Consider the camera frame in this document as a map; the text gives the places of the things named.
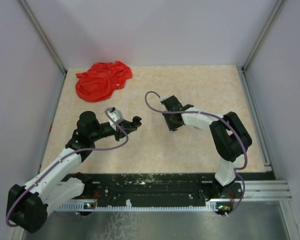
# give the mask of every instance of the cable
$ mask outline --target cable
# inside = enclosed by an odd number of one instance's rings
[[[57,161],[56,163],[54,163],[44,174],[42,174],[41,177],[39,177],[33,185],[31,185],[28,189],[26,189],[16,200],[15,202],[12,204],[12,206],[10,207],[8,213],[6,214],[6,218],[5,218],[5,223],[11,227],[11,228],[15,228],[17,227],[18,225],[17,224],[11,224],[9,222],[9,219],[10,219],[10,216],[11,216],[11,213],[13,212],[13,210],[15,209],[16,205],[20,202],[20,200],[27,194],[29,193],[35,186],[37,186],[41,181],[42,179],[47,175],[49,174],[58,164],[62,163],[62,161],[64,159],[66,159],[67,157],[70,157],[71,155],[73,154],[76,154],[76,153],[80,153],[80,152],[83,152],[83,151],[110,151],[110,150],[114,150],[114,149],[118,149],[120,147],[122,147],[123,145],[125,145],[128,140],[129,140],[129,137],[128,137],[128,134],[126,133],[126,131],[118,124],[116,123],[108,114],[108,111],[112,111],[112,107],[109,107],[107,108],[104,113],[105,115],[107,116],[107,118],[113,122],[113,124],[124,134],[125,136],[125,141],[117,146],[113,146],[113,147],[108,147],[108,148],[82,148],[82,149],[78,149],[78,150],[75,150],[75,151],[72,151],[70,152],[69,154],[63,156],[60,161]]]
[[[232,209],[232,211],[229,212],[229,213],[227,213],[227,215],[223,215],[223,216],[226,216],[226,217],[228,217],[229,215],[233,214],[234,211],[239,207],[239,205],[242,202],[242,199],[244,198],[245,192],[246,192],[246,184],[245,184],[244,178],[241,175],[239,175],[239,173],[237,173],[237,172],[235,172],[235,175],[242,181],[242,194],[241,194],[241,197],[239,198],[239,201],[237,202],[237,204],[235,205],[235,207]]]
[[[235,207],[233,208],[233,210],[231,212],[229,212],[228,214],[226,215],[223,215],[223,216],[229,216],[230,214],[232,214],[237,208],[238,206],[240,205],[240,203],[242,202],[242,199],[244,198],[244,195],[245,195],[245,191],[246,191],[246,185],[245,185],[245,181],[244,179],[242,178],[242,176],[240,176],[236,171],[237,170],[243,170],[247,167],[248,165],[248,156],[247,156],[247,151],[246,151],[246,148],[243,144],[243,142],[241,141],[239,135],[237,134],[237,132],[234,130],[234,128],[229,124],[227,123],[227,121],[225,121],[224,119],[222,119],[221,117],[215,115],[215,114],[212,114],[212,113],[209,113],[209,112],[204,112],[204,111],[160,111],[160,110],[157,110],[155,108],[153,108],[152,106],[150,106],[150,104],[148,103],[148,100],[147,100],[147,96],[149,94],[155,94],[159,99],[160,101],[162,101],[162,98],[160,97],[160,95],[155,92],[155,91],[148,91],[145,96],[144,96],[144,100],[145,100],[145,104],[153,111],[157,112],[157,113],[161,113],[161,114],[202,114],[202,115],[207,115],[207,116],[210,116],[210,117],[213,117],[213,118],[216,118],[218,120],[220,120],[228,129],[230,129],[230,131],[233,133],[233,135],[235,136],[235,138],[238,140],[239,142],[239,145],[242,149],[242,152],[243,152],[243,156],[244,156],[244,164],[242,167],[235,167],[233,170],[234,170],[234,173],[235,175],[242,181],[242,194],[241,194],[241,197],[238,201],[238,203],[235,205]]]

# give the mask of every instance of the crumpled red fabric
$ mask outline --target crumpled red fabric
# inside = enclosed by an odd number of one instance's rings
[[[127,79],[132,78],[130,67],[120,61],[99,62],[82,73],[77,73],[75,85],[78,96],[90,103],[109,99],[116,89],[123,89]]]

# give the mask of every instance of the beige tabletop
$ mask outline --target beige tabletop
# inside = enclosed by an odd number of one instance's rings
[[[168,130],[164,117],[150,110],[144,101],[147,91],[161,97],[175,95],[183,104],[216,114],[235,112],[252,137],[248,149],[248,165],[244,172],[264,172],[264,163],[235,65],[138,66],[131,67],[133,78],[125,87],[115,90],[105,101],[89,103],[75,91],[76,73],[89,68],[70,68],[65,79],[60,102],[42,163],[46,168],[71,138],[79,115],[84,111],[96,113],[100,123],[108,119],[104,110],[116,107],[123,117],[142,118],[142,126],[129,135],[129,142],[116,150],[95,151],[73,172],[82,173],[209,173],[218,168],[220,156],[211,133],[191,126]],[[151,94],[150,104],[165,110],[159,99]],[[114,137],[95,143],[97,148],[118,145]]]

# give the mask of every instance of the purple cable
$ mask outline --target purple cable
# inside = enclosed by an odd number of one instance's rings
[[[148,91],[145,96],[144,96],[144,100],[145,100],[145,104],[153,111],[157,112],[157,113],[161,113],[161,114],[202,114],[202,115],[207,115],[207,116],[210,116],[210,117],[213,117],[213,118],[216,118],[218,120],[220,120],[227,128],[229,128],[231,130],[231,132],[233,133],[233,135],[235,136],[235,138],[238,140],[239,144],[240,144],[240,147],[242,149],[242,152],[243,152],[243,156],[244,156],[244,164],[242,167],[235,167],[234,168],[234,173],[235,175],[242,181],[242,185],[243,185],[243,189],[242,189],[242,194],[241,194],[241,197],[238,201],[238,203],[236,204],[236,206],[233,208],[233,210],[228,213],[227,215],[229,216],[230,214],[232,214],[234,212],[234,210],[236,210],[238,208],[238,206],[240,205],[240,203],[242,202],[243,198],[244,198],[244,195],[245,195],[245,191],[246,191],[246,185],[245,185],[245,181],[244,179],[242,178],[242,176],[240,176],[236,170],[243,170],[247,167],[247,164],[248,164],[248,156],[247,156],[247,151],[246,151],[246,148],[243,144],[243,142],[241,141],[239,135],[236,133],[236,131],[233,129],[233,127],[227,123],[227,121],[225,121],[224,119],[222,119],[221,117],[217,116],[217,115],[214,115],[212,113],[209,113],[209,112],[204,112],[204,111],[160,111],[160,110],[157,110],[155,108],[153,108],[152,106],[150,106],[150,104],[148,103],[148,100],[147,100],[147,96],[148,94],[155,94],[160,100],[161,100],[161,97],[160,95],[155,92],[155,91]]]
[[[39,177],[35,183],[33,185],[31,185],[28,189],[26,189],[17,199],[16,201],[12,204],[12,206],[10,207],[8,213],[6,214],[6,218],[5,218],[5,223],[11,227],[11,228],[14,228],[14,227],[17,227],[18,225],[16,224],[11,224],[9,222],[9,219],[10,219],[10,215],[11,213],[13,212],[13,210],[15,209],[16,205],[20,202],[20,200],[28,193],[30,192],[36,185],[38,185],[38,183],[40,183],[42,181],[42,179],[48,175],[59,163],[62,163],[62,161],[64,159],[66,159],[67,157],[73,155],[73,154],[76,154],[76,153],[80,153],[80,152],[83,152],[83,151],[110,151],[110,150],[114,150],[114,149],[118,149],[120,147],[122,147],[123,145],[125,145],[128,140],[129,140],[129,137],[128,137],[128,134],[126,133],[126,131],[121,127],[119,126],[118,123],[116,123],[108,114],[108,111],[111,111],[112,108],[107,108],[104,113],[105,115],[107,116],[107,118],[113,122],[113,124],[124,134],[125,136],[125,141],[117,146],[113,146],[113,147],[108,147],[108,148],[82,148],[82,149],[79,149],[79,150],[75,150],[73,152],[70,152],[69,154],[63,156],[60,161],[57,161],[55,164],[53,164],[44,174],[42,174],[41,177]]]

